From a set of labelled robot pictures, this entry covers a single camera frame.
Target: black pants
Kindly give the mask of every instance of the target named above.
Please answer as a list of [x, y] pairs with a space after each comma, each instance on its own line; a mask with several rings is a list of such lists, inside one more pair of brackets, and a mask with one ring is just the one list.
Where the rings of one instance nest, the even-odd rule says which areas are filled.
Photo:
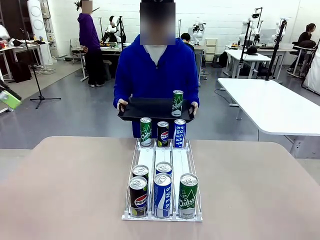
[[86, 70], [89, 74], [89, 85], [102, 85], [107, 79], [107, 71], [101, 51], [88, 52], [85, 55]]
[[[304, 60], [305, 60], [305, 56], [306, 56], [306, 52], [304, 50], [301, 50], [301, 56], [300, 56], [300, 59], [299, 59], [299, 64], [303, 64], [304, 63]], [[298, 61], [298, 58], [299, 58], [299, 52], [296, 52], [296, 55], [298, 56], [296, 58], [296, 60], [294, 60], [294, 62], [291, 64], [290, 68], [291, 69], [294, 69], [296, 67], [296, 64], [297, 64], [297, 61]]]

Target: blue hoodie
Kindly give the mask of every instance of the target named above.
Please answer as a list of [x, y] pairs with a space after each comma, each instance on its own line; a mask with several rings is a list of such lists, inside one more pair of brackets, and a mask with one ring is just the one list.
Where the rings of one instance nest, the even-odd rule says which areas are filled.
[[79, 42], [80, 45], [86, 46], [88, 52], [97, 52], [100, 51], [100, 41], [94, 25], [94, 21], [90, 14], [80, 13], [78, 17], [79, 22]]
[[[183, 91], [183, 98], [190, 104], [199, 104], [197, 76], [195, 54], [180, 38], [176, 38], [175, 45], [167, 46], [156, 66], [144, 46], [140, 45], [138, 35], [120, 55], [113, 105], [116, 108], [119, 99], [128, 101], [131, 94], [133, 98], [171, 99], [174, 90]], [[170, 124], [170, 138], [174, 135], [173, 129], [173, 124]], [[134, 138], [140, 137], [139, 122], [132, 122], [132, 131]], [[157, 122], [152, 123], [152, 137], [157, 137]]]

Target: white brick wall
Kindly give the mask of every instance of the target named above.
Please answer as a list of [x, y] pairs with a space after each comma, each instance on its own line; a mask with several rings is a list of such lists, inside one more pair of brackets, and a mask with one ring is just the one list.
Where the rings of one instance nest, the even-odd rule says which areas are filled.
[[[48, 0], [57, 46], [60, 55], [69, 53], [70, 38], [79, 37], [80, 13], [76, 11], [75, 0]], [[132, 42], [140, 32], [140, 0], [94, 0], [93, 8], [100, 7], [92, 14], [96, 30], [101, 37], [98, 17], [102, 17], [103, 30], [109, 24], [109, 17], [123, 16], [127, 42]], [[320, 14], [317, 13], [319, 0], [175, 0], [176, 26], [181, 19], [181, 33], [188, 32], [196, 18], [207, 23], [205, 38], [217, 38], [217, 52], [221, 53], [230, 41], [237, 42], [241, 34], [242, 21], [249, 18], [254, 8], [263, 7], [263, 29], [276, 27], [280, 17], [290, 18], [284, 43], [290, 43], [304, 31], [309, 22], [318, 23], [320, 33]]]

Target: white can rack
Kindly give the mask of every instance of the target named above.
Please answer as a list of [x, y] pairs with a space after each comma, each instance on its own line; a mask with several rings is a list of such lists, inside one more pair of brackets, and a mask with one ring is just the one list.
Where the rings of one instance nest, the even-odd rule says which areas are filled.
[[[172, 165], [172, 186], [171, 186], [171, 207], [170, 216], [167, 218], [155, 217], [154, 213], [154, 177], [156, 165], [160, 162], [167, 162]], [[130, 202], [130, 189], [129, 181], [132, 178], [132, 170], [136, 165], [145, 165], [149, 168], [149, 197], [147, 201], [147, 212], [144, 217], [132, 216], [132, 208]], [[125, 208], [122, 220], [133, 221], [171, 221], [171, 222], [202, 222], [202, 209], [201, 209], [201, 193], [198, 185], [196, 194], [196, 204], [193, 218], [184, 219], [179, 217], [178, 204], [179, 204], [179, 188], [180, 179], [183, 174], [197, 175], [195, 162], [192, 155], [190, 141], [187, 140], [183, 148], [175, 148], [172, 143], [169, 147], [157, 147], [156, 140], [152, 141], [152, 145], [144, 147], [140, 145], [140, 141], [136, 141], [134, 148], [131, 169], [128, 177], [128, 185], [125, 194]]]

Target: soda can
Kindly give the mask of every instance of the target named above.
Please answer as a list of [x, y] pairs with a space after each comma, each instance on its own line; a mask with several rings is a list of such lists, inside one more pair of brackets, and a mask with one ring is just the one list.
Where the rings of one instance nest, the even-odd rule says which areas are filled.
[[166, 173], [159, 173], [154, 177], [153, 205], [154, 216], [157, 218], [170, 217], [171, 206], [171, 177]]
[[186, 173], [181, 176], [179, 189], [179, 217], [191, 219], [195, 215], [198, 191], [198, 178], [196, 175]]
[[187, 124], [185, 120], [177, 119], [174, 121], [174, 148], [183, 148], [185, 146], [186, 128]]
[[155, 166], [155, 174], [169, 174], [170, 177], [172, 176], [172, 165], [166, 161], [159, 162]]
[[180, 90], [173, 91], [172, 116], [181, 117], [183, 99], [184, 99], [183, 91], [180, 91]]
[[135, 218], [144, 217], [148, 207], [148, 183], [142, 176], [135, 176], [129, 181], [131, 213]]
[[158, 147], [167, 147], [169, 144], [169, 123], [166, 121], [158, 122]]
[[140, 143], [143, 147], [149, 147], [152, 143], [151, 119], [143, 117], [140, 119]]
[[145, 165], [137, 165], [132, 169], [132, 177], [143, 177], [149, 182], [149, 168]]

